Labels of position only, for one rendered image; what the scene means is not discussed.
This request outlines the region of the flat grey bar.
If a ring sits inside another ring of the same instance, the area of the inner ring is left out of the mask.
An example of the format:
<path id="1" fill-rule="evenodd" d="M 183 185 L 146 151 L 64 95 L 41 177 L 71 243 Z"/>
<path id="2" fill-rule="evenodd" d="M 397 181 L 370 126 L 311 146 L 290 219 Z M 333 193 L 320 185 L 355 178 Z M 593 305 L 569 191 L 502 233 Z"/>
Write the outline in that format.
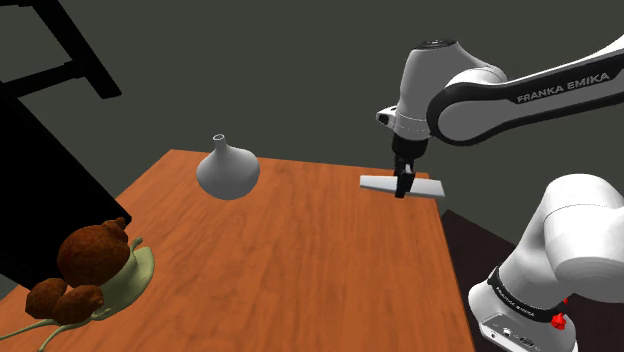
<path id="1" fill-rule="evenodd" d="M 397 189 L 397 177 L 361 175 L 360 186 L 366 189 L 394 194 Z M 410 188 L 405 192 L 405 195 L 425 198 L 444 198 L 445 191 L 442 183 L 438 180 L 415 178 L 411 182 Z"/>

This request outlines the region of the wooden table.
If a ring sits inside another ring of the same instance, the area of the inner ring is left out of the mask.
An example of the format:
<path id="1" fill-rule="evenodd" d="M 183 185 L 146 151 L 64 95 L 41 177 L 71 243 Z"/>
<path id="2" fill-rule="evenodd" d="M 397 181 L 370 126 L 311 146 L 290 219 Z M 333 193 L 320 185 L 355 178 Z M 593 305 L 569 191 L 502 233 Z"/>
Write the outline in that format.
<path id="1" fill-rule="evenodd" d="M 128 309 L 56 333 L 0 300 L 0 352 L 475 352 L 437 205 L 360 167 L 264 159 L 236 201 L 171 150 L 118 198 L 155 274 Z"/>

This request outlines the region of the white round vase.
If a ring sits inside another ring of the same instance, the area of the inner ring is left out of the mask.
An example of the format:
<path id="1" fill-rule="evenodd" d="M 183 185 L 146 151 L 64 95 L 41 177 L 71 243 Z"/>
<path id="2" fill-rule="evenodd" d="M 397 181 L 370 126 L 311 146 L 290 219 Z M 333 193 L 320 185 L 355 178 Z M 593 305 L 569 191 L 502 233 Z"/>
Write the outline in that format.
<path id="1" fill-rule="evenodd" d="M 230 146 L 224 134 L 212 138 L 214 150 L 197 166 L 196 179 L 210 196 L 236 200 L 250 193 L 260 175 L 258 158 L 249 150 Z"/>

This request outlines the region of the green snail figure brown shells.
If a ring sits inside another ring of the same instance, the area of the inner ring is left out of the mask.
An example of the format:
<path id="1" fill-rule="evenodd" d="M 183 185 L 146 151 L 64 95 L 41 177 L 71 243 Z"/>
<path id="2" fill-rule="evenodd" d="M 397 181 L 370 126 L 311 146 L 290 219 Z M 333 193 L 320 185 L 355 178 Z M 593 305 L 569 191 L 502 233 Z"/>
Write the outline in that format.
<path id="1" fill-rule="evenodd" d="M 39 280 L 25 300 L 35 323 L 0 336 L 0 341 L 45 326 L 55 330 L 37 352 L 60 333 L 103 321 L 134 304 L 151 283 L 155 257 L 137 237 L 130 240 L 119 217 L 72 232 L 60 244 L 56 276 Z"/>

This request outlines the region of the black cabinet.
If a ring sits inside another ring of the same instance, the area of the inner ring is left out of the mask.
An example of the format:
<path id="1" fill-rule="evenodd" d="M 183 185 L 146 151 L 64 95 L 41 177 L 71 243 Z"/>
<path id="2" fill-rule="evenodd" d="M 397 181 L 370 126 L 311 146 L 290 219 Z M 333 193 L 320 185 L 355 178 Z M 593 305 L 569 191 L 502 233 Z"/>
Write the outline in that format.
<path id="1" fill-rule="evenodd" d="M 17 99 L 0 93 L 0 274 L 28 289 L 58 277 L 75 230 L 131 216 Z"/>

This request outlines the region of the black furniture frame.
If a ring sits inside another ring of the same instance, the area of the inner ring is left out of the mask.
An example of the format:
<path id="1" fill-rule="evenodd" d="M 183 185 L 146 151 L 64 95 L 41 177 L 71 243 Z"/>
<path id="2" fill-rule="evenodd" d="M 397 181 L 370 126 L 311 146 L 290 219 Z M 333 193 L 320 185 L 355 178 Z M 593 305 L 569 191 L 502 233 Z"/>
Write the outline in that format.
<path id="1" fill-rule="evenodd" d="M 59 0 L 0 0 L 0 6 L 31 7 L 71 58 L 60 66 L 3 82 L 13 96 L 20 98 L 80 78 L 85 78 L 102 99 L 122 95 Z"/>

